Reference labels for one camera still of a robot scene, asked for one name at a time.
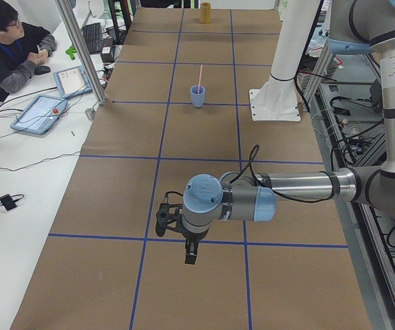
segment keyboard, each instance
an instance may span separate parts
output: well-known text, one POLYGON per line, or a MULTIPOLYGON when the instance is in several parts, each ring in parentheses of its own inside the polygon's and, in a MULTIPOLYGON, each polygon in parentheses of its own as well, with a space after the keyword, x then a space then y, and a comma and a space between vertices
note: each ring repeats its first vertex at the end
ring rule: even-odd
POLYGON ((87 24, 81 29, 81 33, 83 34, 89 53, 99 53, 101 51, 101 41, 103 40, 101 24, 87 24))

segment metal pole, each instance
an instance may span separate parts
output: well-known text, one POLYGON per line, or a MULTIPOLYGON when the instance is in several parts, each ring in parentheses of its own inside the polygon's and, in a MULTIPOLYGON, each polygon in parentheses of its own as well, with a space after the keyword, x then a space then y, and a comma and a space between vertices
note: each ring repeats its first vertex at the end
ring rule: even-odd
POLYGON ((357 182, 353 172, 347 168, 340 168, 337 172, 329 173, 291 173, 291 174, 268 174, 274 191, 295 198, 323 199, 328 198, 332 189, 335 191, 334 198, 342 201, 351 201, 356 194, 357 182))
MULTIPOLYGON (((334 54, 329 52, 329 39, 326 39, 326 42, 323 46, 323 49, 321 50, 320 57, 317 61, 317 64, 315 64, 314 70, 312 71, 313 74, 319 74, 324 76, 326 73, 326 69, 329 68, 331 65, 332 61, 334 60, 334 54)), ((314 98, 315 92, 319 88, 319 85, 322 81, 322 78, 317 77, 317 76, 311 76, 308 84, 306 85, 304 94, 305 94, 305 99, 310 103, 312 99, 314 98)))
POLYGON ((74 12, 72 12, 71 6, 68 0, 55 0, 58 11, 60 12, 61 19, 63 20, 67 33, 76 49, 76 53, 80 56, 80 61, 85 67, 87 78, 89 79, 92 90, 99 105, 103 105, 106 101, 106 95, 101 87, 98 76, 95 72, 94 64, 90 58, 89 51, 81 35, 80 28, 75 19, 74 12))

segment pink straw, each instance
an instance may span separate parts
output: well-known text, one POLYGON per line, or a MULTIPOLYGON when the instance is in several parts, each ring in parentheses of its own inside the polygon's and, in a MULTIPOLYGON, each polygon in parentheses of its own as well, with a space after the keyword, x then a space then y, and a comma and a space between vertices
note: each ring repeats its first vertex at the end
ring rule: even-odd
POLYGON ((199 73, 199 83, 197 84, 197 93, 200 94, 200 81, 202 79, 202 69, 204 68, 204 66, 201 64, 200 65, 200 73, 199 73))

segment black mouse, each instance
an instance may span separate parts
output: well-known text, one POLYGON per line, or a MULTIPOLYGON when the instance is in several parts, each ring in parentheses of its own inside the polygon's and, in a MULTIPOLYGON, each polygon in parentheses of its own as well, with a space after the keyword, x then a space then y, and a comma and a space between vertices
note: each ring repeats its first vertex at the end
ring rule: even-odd
POLYGON ((36 74, 37 76, 40 74, 46 74, 48 72, 51 72, 51 68, 47 67, 46 65, 39 65, 34 70, 34 74, 36 74))

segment lanyard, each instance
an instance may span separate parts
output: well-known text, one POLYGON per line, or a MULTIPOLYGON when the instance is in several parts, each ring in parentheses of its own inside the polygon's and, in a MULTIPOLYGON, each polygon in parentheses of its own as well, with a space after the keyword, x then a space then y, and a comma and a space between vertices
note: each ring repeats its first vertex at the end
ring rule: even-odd
POLYGON ((18 58, 15 56, 5 45, 0 43, 0 48, 16 63, 20 64, 25 60, 25 52, 23 51, 22 47, 20 46, 20 42, 16 40, 16 45, 17 48, 19 48, 19 51, 21 52, 22 58, 18 58))

